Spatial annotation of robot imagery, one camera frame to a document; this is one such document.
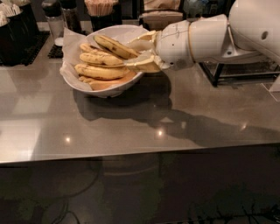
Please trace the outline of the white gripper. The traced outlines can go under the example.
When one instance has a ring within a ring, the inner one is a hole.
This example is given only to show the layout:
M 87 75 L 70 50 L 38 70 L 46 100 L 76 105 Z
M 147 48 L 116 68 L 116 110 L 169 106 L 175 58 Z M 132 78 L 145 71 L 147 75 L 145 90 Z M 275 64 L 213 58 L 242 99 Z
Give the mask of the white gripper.
M 140 52 L 131 59 L 125 59 L 124 65 L 135 72 L 156 73 L 164 65 L 173 70 L 191 67 L 193 57 L 189 44 L 187 20 L 167 25 L 161 32 L 147 31 L 132 39 L 126 46 Z

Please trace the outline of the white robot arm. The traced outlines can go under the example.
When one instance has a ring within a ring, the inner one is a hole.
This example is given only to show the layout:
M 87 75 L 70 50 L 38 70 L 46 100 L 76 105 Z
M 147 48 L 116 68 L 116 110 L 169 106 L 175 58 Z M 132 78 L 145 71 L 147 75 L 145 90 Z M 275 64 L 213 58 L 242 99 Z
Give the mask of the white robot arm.
M 167 25 L 134 39 L 148 46 L 124 65 L 138 72 L 179 70 L 199 62 L 280 64 L 280 0 L 235 0 L 229 14 Z

